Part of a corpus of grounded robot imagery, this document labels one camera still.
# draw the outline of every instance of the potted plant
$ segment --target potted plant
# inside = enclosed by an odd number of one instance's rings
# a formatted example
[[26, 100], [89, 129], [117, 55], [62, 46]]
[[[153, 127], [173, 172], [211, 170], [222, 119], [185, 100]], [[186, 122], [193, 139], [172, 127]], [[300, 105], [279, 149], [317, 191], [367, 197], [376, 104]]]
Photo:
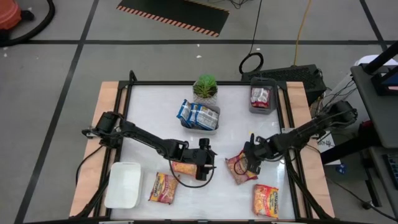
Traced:
[[206, 105], [215, 105], [217, 102], [217, 82], [213, 75], [201, 75], [193, 84], [193, 101]]

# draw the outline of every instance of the gray plastic container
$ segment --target gray plastic container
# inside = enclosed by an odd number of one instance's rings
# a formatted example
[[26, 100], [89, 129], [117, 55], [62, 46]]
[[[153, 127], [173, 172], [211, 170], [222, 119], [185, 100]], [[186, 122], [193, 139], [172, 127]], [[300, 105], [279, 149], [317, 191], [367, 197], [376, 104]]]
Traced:
[[[207, 105], [204, 103], [201, 103], [203, 106], [206, 106], [207, 108], [211, 109], [212, 111], [218, 113], [218, 122], [220, 122], [220, 116], [221, 116], [221, 109], [218, 106], [214, 106], [214, 105]], [[217, 129], [218, 129], [218, 125], [216, 129], [212, 130], [212, 131], [208, 131], [208, 130], [202, 130], [202, 129], [193, 129], [193, 128], [186, 128], [184, 126], [182, 126], [186, 131], [191, 132], [191, 133], [200, 133], [200, 134], [216, 134], [217, 133]]]
[[[268, 108], [256, 108], [251, 105], [251, 89], [252, 88], [265, 88], [269, 90], [269, 107]], [[275, 80], [271, 78], [258, 78], [253, 77], [250, 82], [250, 93], [249, 93], [249, 111], [252, 113], [259, 114], [270, 114], [276, 109], [276, 99], [278, 94], [278, 86]]]

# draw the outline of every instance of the red snack package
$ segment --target red snack package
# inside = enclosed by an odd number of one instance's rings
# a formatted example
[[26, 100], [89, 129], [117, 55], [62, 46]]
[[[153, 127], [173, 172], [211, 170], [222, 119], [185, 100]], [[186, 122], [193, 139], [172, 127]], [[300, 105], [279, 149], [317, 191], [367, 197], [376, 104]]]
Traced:
[[239, 155], [235, 157], [225, 159], [225, 161], [238, 185], [243, 184], [248, 180], [258, 179], [255, 173], [250, 172], [246, 169], [248, 163], [246, 158], [244, 157], [243, 151], [241, 151]]
[[172, 169], [174, 172], [188, 174], [193, 177], [197, 176], [197, 167], [193, 164], [184, 164], [182, 162], [172, 162]]
[[258, 108], [269, 107], [270, 91], [265, 88], [251, 89], [251, 105]]
[[177, 185], [178, 182], [173, 176], [158, 172], [149, 200], [171, 204]]
[[254, 186], [254, 213], [278, 218], [278, 188], [262, 184]]

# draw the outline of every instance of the wooden board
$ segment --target wooden board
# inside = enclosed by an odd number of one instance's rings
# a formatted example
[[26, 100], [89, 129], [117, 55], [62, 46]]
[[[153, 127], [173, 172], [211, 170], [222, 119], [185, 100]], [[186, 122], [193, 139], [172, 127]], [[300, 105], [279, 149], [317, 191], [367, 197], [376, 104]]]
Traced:
[[[287, 82], [287, 88], [295, 125], [300, 126], [310, 121], [310, 110], [307, 105], [307, 97], [305, 96], [303, 84], [299, 82]], [[97, 123], [102, 112], [113, 110], [117, 89], [118, 82], [102, 83], [92, 122], [93, 125]], [[123, 107], [124, 105], [125, 96], [125, 93], [123, 93], [121, 107]], [[282, 114], [284, 116], [284, 123], [288, 124], [287, 112], [284, 106], [285, 104], [283, 93], [281, 91], [279, 92], [279, 96], [282, 103]], [[88, 140], [85, 157], [98, 148], [98, 141], [98, 139]], [[309, 145], [315, 148], [318, 147], [315, 141], [309, 142]], [[105, 150], [98, 152], [92, 158], [88, 159], [85, 164], [82, 165], [79, 182], [76, 187], [75, 197], [73, 199], [72, 208], [70, 211], [71, 216], [79, 213], [91, 199], [93, 194], [96, 192], [100, 181], [104, 152]], [[333, 207], [331, 204], [328, 186], [325, 179], [325, 173], [323, 171], [323, 166], [319, 153], [310, 149], [303, 149], [301, 152], [301, 156], [309, 191], [312, 193], [317, 202], [323, 207], [323, 209], [329, 215], [334, 217]], [[303, 209], [303, 199], [299, 189], [297, 189], [297, 194], [300, 214], [302, 214], [302, 217], [304, 217], [305, 212]]]

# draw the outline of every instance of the hazard stripe mat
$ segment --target hazard stripe mat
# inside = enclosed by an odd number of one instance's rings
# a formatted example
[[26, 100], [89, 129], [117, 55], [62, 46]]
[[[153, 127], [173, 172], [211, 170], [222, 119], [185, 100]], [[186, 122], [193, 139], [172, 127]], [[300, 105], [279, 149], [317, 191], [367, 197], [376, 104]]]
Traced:
[[218, 37], [229, 11], [188, 0], [122, 0], [124, 12]]

